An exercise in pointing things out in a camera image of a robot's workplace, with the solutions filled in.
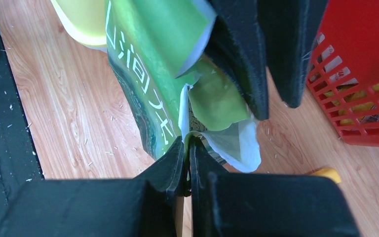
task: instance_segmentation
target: red plastic basket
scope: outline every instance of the red plastic basket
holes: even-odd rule
[[[313,96],[346,143],[379,147],[379,0],[330,0],[315,46]]]

